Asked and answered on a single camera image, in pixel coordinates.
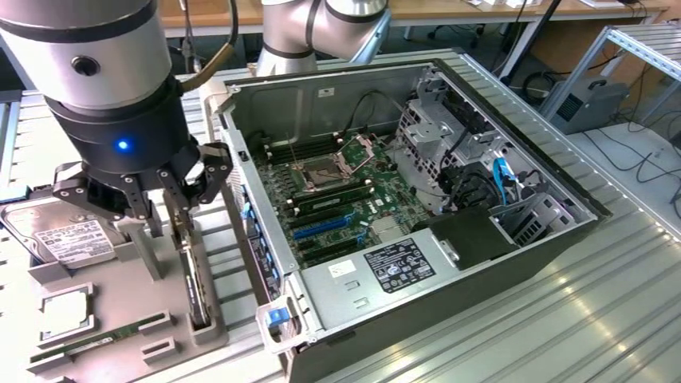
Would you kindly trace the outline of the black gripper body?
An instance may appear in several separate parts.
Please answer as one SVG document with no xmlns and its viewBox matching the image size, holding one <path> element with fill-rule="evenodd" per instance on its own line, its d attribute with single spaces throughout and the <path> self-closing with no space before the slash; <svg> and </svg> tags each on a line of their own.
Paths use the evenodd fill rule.
<svg viewBox="0 0 681 383">
<path fill-rule="evenodd" d="M 96 179 L 142 175 L 168 166 L 184 177 L 199 161 L 188 131 L 180 81 L 169 76 L 140 102 L 116 109 L 76 109 L 50 97 L 47 105 Z"/>
</svg>

